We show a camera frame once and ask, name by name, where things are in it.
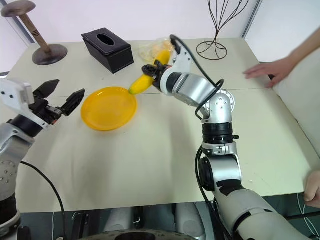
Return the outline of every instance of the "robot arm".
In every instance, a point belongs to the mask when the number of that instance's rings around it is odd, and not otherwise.
[[[233,135],[232,128],[235,99],[229,91],[220,89],[221,84],[213,85],[208,77],[189,73],[192,57],[188,47],[176,36],[170,37],[177,52],[175,63],[168,67],[156,61],[156,70],[151,71],[156,73],[152,75],[153,85],[202,113],[205,157],[201,158],[201,153],[198,156],[199,184],[213,193],[229,236],[237,240],[308,239],[261,196],[242,186],[234,141],[239,136]]]
[[[0,125],[0,238],[19,234],[20,213],[16,207],[16,178],[20,162],[35,142],[34,137],[47,130],[62,116],[69,116],[82,101],[85,90],[73,93],[62,107],[45,100],[59,80],[45,82],[32,92],[30,84],[0,79],[0,96],[18,116]]]

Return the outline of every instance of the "wooden stand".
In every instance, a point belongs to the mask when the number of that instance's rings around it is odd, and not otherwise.
[[[32,61],[37,65],[50,65],[62,60],[68,50],[60,44],[47,44],[38,32],[34,23],[27,13],[35,9],[36,5],[27,0],[14,1],[1,10],[1,15],[5,18],[19,17],[41,48],[32,55]]]

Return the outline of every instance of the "floor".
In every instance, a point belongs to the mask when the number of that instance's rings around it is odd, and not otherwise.
[[[303,202],[302,194],[299,195],[301,203]],[[265,200],[269,202],[280,214],[284,216],[292,216],[300,214],[297,196],[296,194],[281,195],[281,196],[269,196],[265,197]],[[214,239],[213,229],[209,212],[204,202],[197,202],[196,207],[201,215],[205,231],[206,239]],[[90,211],[90,215],[95,215],[97,222],[91,226],[86,226],[84,236],[94,235],[101,233],[104,229],[106,221],[110,214],[110,209],[102,209],[100,211]],[[157,229],[165,231],[175,231],[174,216],[172,214],[172,206],[170,204],[145,206],[143,208],[145,216],[145,229]],[[316,212],[319,209],[308,207],[307,212]],[[73,216],[75,212],[67,212],[67,231],[71,235],[73,226]],[[52,225],[53,213],[22,213],[21,220],[23,226],[28,226],[31,229],[32,239],[52,239],[53,225]],[[316,226],[318,232],[320,232],[320,216],[311,217],[310,220]],[[290,223],[298,229],[301,233],[310,237],[312,234],[307,228],[303,219],[291,220]],[[53,239],[62,236],[62,221],[61,214],[56,212],[54,214],[54,234]]]

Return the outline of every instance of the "white wall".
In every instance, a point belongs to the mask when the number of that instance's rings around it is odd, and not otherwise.
[[[319,0],[263,0],[245,37],[260,62],[286,57],[320,27]]]
[[[207,0],[32,1],[36,8],[29,16],[51,43],[79,42],[81,34],[104,27],[124,40],[154,40],[170,34],[184,39],[213,36]],[[229,14],[236,2],[230,0]],[[225,26],[220,36],[241,37],[256,3],[249,0],[246,9]]]
[[[27,49],[7,19],[0,16],[0,73],[9,72]]]

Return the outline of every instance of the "black tissue box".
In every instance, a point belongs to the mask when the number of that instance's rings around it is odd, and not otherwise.
[[[131,45],[106,28],[81,35],[89,53],[113,74],[134,63]]]

